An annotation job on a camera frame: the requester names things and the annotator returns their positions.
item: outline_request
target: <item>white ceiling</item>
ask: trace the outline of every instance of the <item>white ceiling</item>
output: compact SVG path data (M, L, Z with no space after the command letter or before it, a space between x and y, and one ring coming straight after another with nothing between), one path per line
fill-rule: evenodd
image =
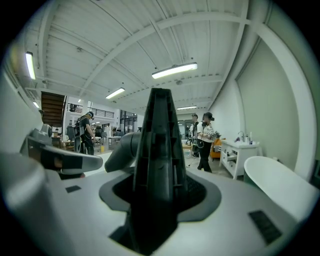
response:
M49 2L22 31L21 54L16 56L21 65L15 72L25 88L87 98L138 114L145 111L152 87L171 89L176 107L207 109L234 62L248 2ZM27 51L34 58L37 80L32 82L23 54ZM197 62L198 69L159 79L151 76L190 62ZM125 92L105 99L120 87Z

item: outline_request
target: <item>black pants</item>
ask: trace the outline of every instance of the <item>black pants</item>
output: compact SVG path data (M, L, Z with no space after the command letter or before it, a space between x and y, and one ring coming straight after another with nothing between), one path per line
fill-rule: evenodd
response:
M83 143L85 145L85 148L88 152L88 155L93 155L94 154L94 144L92 143L91 138L87 138L85 135L82 138L82 143L81 143L81 147L80 147L80 153L84 153L84 149L83 149Z
M205 172L212 173L211 168L209 166L209 155L211 149L211 142L205 142L203 140L198 139L197 144L200 145L199 152L200 152L200 163L198 169L204 169Z

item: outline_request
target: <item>ceiling light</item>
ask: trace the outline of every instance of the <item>ceiling light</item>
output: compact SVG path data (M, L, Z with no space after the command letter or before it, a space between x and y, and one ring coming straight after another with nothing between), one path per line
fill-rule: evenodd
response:
M188 109L196 109L197 106L185 106L185 107L178 107L176 110L188 110Z
M106 98L106 99L111 99L112 97L114 97L114 96L116 96L116 95L118 95L118 94L120 94L120 93L122 93L122 92L124 92L124 91L125 91L125 89L120 88L120 89L116 90L115 92L111 93L110 95L108 95L108 96L105 97L105 98Z
M34 56L32 52L27 51L25 54L25 59L26 59L26 65L29 70L29 75L33 80L35 80L36 75L35 75L35 69L34 69Z
M39 109L39 105L34 101L33 104Z
M152 73L152 77L154 79L162 78L168 75L180 73L183 71L188 70L196 70L198 68L198 64L196 62L188 63L188 64L182 64L182 65L176 65L173 67L169 67L163 70L160 70L158 72Z

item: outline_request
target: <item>railing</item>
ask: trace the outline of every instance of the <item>railing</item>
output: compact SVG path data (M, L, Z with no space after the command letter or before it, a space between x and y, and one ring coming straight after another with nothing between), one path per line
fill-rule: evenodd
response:
M68 106L66 107L67 111L75 112L75 113L82 113L82 106L68 103Z
M70 111L70 112L75 112L75 113L82 113L82 106L81 105L77 105L77 104L71 104L71 103L68 103L68 106L67 106L67 110ZM105 118L114 118L114 114L113 112L110 112L110 111L105 111L105 110L102 110L102 109L96 109L96 108L93 108L93 107L88 107L87 108L87 111L92 111L93 112L93 115L95 117L105 117Z
M110 111L96 109L96 108L93 108L93 107L88 107L88 111L92 111L94 116L96 116L96 117L114 118L114 114L115 114L115 113L110 112Z

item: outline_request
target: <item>orange chair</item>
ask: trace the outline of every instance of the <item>orange chair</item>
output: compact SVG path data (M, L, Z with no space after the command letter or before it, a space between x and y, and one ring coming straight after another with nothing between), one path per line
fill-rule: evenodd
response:
M215 159L215 158L218 158L220 159L220 155L221 153L220 152L214 152L214 146L218 146L218 145L221 145L221 140L219 138L216 138L214 140L214 142L212 142L212 146L211 146L211 150L210 150L210 156L212 157L212 161Z

